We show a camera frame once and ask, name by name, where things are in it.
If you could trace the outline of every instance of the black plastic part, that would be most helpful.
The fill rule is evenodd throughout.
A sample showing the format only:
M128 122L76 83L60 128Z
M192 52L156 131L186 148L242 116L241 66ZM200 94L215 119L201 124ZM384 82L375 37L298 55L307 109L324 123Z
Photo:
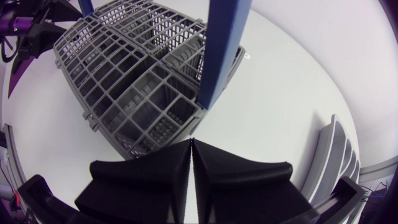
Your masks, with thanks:
M102 223L80 213L54 197L44 178L40 175L34 175L30 178L19 187L18 192L42 223Z
M320 212L321 216L317 224L341 223L353 211L364 194L365 191L349 177L342 177L337 182L330 198L315 206L318 211L325 210Z
M193 140L200 223L314 223L318 213L289 181L287 162L261 163Z
M398 166L385 199L370 223L398 223Z
M18 56L21 60L28 60L30 56L38 58L43 52L53 48L54 43L66 29L44 22L34 24L29 33L21 40Z
M15 56L14 62L12 63L11 74L15 74L18 71L19 66L22 64L23 60L17 54Z
M52 0L50 12L46 19L52 22L77 21L83 15L66 0Z
M190 148L186 140L136 160L95 161L93 181L75 203L108 223L183 223Z

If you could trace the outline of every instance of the blue vertical bar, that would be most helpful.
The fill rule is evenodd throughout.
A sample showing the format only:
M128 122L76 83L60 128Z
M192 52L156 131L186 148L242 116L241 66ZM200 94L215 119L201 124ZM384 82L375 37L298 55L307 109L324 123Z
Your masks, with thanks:
M211 0L198 103L210 109L223 91L252 0Z
M79 0L79 6L84 17L94 12L93 3L91 0Z

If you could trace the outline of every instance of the gray plastic basket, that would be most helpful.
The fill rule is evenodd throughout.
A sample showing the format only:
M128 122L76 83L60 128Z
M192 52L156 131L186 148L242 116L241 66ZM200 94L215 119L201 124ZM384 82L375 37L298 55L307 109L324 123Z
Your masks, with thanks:
M206 40L206 24L200 19L139 0L112 1L93 15L200 86ZM240 63L242 52L240 47L231 69Z
M196 104L203 66L204 24L167 9L184 18L179 21L201 25L201 34L193 33L180 40L179 35L190 29L188 26L167 39L160 37L162 33L149 38L148 43L140 43L136 37L142 35L132 37L123 32L126 26L142 20L152 6L154 3L145 1L111 2L93 16L80 19L54 45L56 64L84 108L83 116L125 159L181 141L206 113ZM136 19L132 12L142 16ZM120 28L125 20L129 23ZM153 27L157 25L152 25L149 30L156 29ZM154 48L146 47L151 43ZM243 52L239 48L230 76Z

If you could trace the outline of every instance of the gray curved slat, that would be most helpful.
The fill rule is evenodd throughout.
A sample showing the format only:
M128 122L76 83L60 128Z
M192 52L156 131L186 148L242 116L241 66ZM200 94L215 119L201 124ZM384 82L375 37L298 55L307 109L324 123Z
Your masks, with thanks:
M353 175L353 172L355 170L356 166L356 154L353 152L353 155L351 156L351 160L348 164L347 169L344 171L342 177L351 177Z
M340 178L340 167L343 162L345 151L346 134L341 123L334 120L333 140L331 142L330 155L326 162L325 172L320 179L320 183L315 189L315 194L310 199L312 205L316 205L328 198Z
M354 172L351 174L350 178L351 180L357 182L359 179L359 168L360 168L360 164L359 161L356 161L356 165L355 165L355 170Z
M313 197L325 171L331 148L331 140L333 139L334 123L334 116L332 116L331 124L323 127L320 131L317 150L315 151L310 170L301 189L302 195L308 201Z
M342 176L345 172L345 170L349 166L349 162L351 161L351 158L353 156L353 149L351 147L351 141L349 139L346 140L346 147L344 150L344 157L343 157L343 163L341 165L340 169L340 176Z

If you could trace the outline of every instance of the white round surface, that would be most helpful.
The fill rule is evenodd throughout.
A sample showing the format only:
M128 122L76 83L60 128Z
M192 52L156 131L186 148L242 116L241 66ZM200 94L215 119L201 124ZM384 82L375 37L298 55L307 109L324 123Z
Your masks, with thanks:
M93 1L95 7L106 1ZM206 21L208 2L156 1ZM337 114L358 152L353 119L341 93L319 64L291 37L254 11L249 13L241 46L243 58L227 89L192 137L246 159L287 161L292 183L301 188L319 131ZM122 157L82 117L52 51L35 59L7 98L12 63L7 65L2 94L2 121L13 127L26 179L42 175L60 200L74 200L91 181L95 160ZM197 222L191 166L185 223Z

